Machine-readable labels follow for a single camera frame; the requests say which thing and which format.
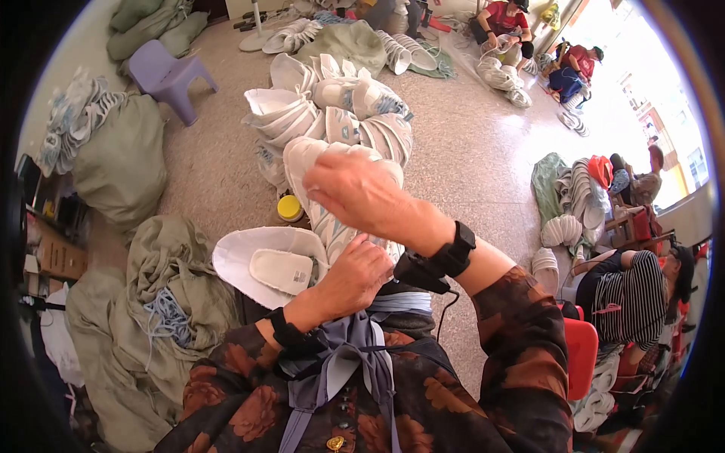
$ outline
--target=red bag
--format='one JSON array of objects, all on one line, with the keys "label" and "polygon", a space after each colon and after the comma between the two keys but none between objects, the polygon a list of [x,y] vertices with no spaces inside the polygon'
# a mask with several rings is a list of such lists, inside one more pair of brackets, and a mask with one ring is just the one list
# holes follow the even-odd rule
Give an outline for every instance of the red bag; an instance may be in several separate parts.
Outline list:
[{"label": "red bag", "polygon": [[614,165],[604,156],[592,156],[589,159],[589,174],[602,186],[605,190],[609,189],[614,179]]}]

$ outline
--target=red shirt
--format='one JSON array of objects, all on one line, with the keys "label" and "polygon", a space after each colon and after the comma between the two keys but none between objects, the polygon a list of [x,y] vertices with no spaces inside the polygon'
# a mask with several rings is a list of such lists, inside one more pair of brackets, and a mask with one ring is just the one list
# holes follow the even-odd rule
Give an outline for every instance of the red shirt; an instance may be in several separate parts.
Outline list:
[{"label": "red shirt", "polygon": [[571,67],[569,57],[572,55],[576,59],[576,62],[579,63],[579,69],[581,70],[581,73],[584,74],[584,76],[588,79],[592,78],[592,74],[594,74],[595,61],[589,58],[589,55],[587,55],[587,48],[584,46],[571,47],[569,51],[566,52],[566,54],[564,55],[564,59],[561,61],[562,66]]},{"label": "red shirt", "polygon": [[506,8],[508,8],[507,1],[494,1],[486,7],[486,11],[491,13],[491,17],[487,19],[491,30],[496,33],[496,36],[504,33],[510,33],[516,29],[516,27],[529,28],[529,23],[526,21],[526,16],[519,11],[516,16],[507,16]]}]

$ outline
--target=purple plastic chair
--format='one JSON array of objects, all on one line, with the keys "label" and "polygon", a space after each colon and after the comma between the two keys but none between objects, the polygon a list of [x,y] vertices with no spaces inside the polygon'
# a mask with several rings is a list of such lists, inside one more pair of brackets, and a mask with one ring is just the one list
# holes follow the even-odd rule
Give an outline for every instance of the purple plastic chair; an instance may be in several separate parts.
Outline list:
[{"label": "purple plastic chair", "polygon": [[128,61],[128,72],[141,93],[169,104],[186,126],[196,122],[196,112],[187,94],[191,82],[203,77],[214,91],[219,91],[197,57],[176,59],[156,39],[133,53]]}]

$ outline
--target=yellow jar lid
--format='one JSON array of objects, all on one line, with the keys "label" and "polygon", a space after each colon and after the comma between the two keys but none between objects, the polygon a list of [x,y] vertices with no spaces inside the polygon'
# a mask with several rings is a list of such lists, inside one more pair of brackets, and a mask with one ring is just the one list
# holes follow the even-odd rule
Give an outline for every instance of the yellow jar lid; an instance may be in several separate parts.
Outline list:
[{"label": "yellow jar lid", "polygon": [[302,206],[294,195],[285,195],[277,203],[277,213],[284,220],[294,220],[302,213]]}]

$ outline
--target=power cord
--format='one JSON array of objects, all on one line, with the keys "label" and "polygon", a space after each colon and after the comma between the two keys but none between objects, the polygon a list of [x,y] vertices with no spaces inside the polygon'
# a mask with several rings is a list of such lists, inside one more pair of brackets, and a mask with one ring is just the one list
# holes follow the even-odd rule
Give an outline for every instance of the power cord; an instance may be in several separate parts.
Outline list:
[{"label": "power cord", "polygon": [[448,305],[443,307],[443,313],[441,313],[441,320],[438,322],[438,333],[436,334],[436,341],[438,342],[441,338],[441,328],[443,327],[443,317],[446,315],[446,310],[448,309],[448,307],[451,307],[453,304],[458,302],[458,298],[460,297],[460,293],[458,291],[453,291],[452,289],[449,289],[446,294],[448,293],[454,294],[455,299],[453,299],[453,302],[450,302]]}]

